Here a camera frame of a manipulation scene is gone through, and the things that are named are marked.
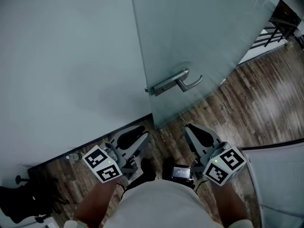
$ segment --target metal door handle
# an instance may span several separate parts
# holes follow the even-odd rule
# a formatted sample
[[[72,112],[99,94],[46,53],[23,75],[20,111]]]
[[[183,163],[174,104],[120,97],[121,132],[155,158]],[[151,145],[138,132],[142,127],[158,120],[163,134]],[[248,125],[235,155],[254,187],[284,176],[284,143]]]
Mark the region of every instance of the metal door handle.
[[[201,75],[198,81],[194,82],[191,85],[185,85],[183,83],[183,80],[185,80],[188,77],[188,74],[189,74],[189,69],[183,69],[179,73],[177,73],[177,74],[171,76],[170,78],[167,78],[167,79],[161,81],[160,83],[158,83],[157,85],[154,85],[153,87],[151,87],[149,92],[151,95],[158,96],[176,85],[178,85],[183,92],[186,92],[186,91],[192,89],[193,87],[197,86],[203,79],[203,75]]]
[[[195,81],[194,83],[192,83],[190,85],[185,85],[184,82],[182,82],[180,78],[176,79],[175,82],[183,92],[186,92],[186,91],[194,88],[195,86],[197,86],[202,80],[203,80],[203,75],[201,75],[197,81]]]

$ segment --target black chair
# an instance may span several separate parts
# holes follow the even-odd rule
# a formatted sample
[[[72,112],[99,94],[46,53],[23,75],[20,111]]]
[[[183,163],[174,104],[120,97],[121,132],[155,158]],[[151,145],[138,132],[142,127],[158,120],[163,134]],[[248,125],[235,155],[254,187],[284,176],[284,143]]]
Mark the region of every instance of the black chair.
[[[50,217],[53,210],[60,213],[54,206],[54,201],[61,204],[69,204],[68,200],[60,200],[53,197],[52,187],[41,186],[29,179],[16,177],[16,183],[27,181],[24,186],[15,189],[0,187],[0,209],[10,217],[16,224],[29,216],[35,216],[38,223],[43,223],[44,219]]]

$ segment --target wood plank flooring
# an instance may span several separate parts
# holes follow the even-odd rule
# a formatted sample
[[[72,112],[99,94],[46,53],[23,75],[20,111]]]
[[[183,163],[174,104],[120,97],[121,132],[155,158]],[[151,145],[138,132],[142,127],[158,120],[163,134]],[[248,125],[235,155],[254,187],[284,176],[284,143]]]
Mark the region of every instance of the wood plank flooring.
[[[239,149],[303,138],[303,78],[304,53],[291,40],[287,46],[237,67],[216,92],[182,116],[188,123],[201,124],[214,130],[222,141],[234,144]],[[150,131],[152,142],[136,158],[138,165],[143,157],[153,158],[157,178],[161,178],[162,161],[167,157],[173,156],[179,164],[192,164],[195,157],[182,137],[184,123],[179,118],[159,130],[153,129],[152,119],[139,124]],[[85,154],[101,142],[79,152]],[[133,179],[139,175],[141,170],[136,172]],[[70,201],[69,205],[58,205],[62,211],[60,215],[54,214],[61,227],[72,218],[78,204],[97,182],[82,161],[70,164],[63,157],[33,168],[30,176],[32,179],[59,179],[58,191]],[[121,183],[124,186],[128,184],[125,179]],[[232,183],[245,202],[254,227],[260,227],[257,199],[248,169],[245,168]],[[118,205],[122,193],[123,189],[117,186],[103,224]],[[198,195],[211,217],[220,222],[209,182],[200,186]]]

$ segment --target glass door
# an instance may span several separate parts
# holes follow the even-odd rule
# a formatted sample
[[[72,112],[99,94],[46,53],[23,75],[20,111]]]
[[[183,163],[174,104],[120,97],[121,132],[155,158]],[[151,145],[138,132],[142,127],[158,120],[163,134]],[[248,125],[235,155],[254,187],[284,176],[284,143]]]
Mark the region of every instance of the glass door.
[[[156,128],[202,101],[248,52],[279,0],[133,0]]]

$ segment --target white shirt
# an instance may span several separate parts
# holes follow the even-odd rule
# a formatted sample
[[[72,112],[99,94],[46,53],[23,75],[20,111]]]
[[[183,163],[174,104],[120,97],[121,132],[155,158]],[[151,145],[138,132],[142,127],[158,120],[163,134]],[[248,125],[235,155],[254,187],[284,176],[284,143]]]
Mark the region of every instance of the white shirt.
[[[128,190],[104,225],[104,228],[162,227],[223,228],[207,214],[191,188],[167,180],[149,181]],[[229,228],[253,226],[244,219]]]

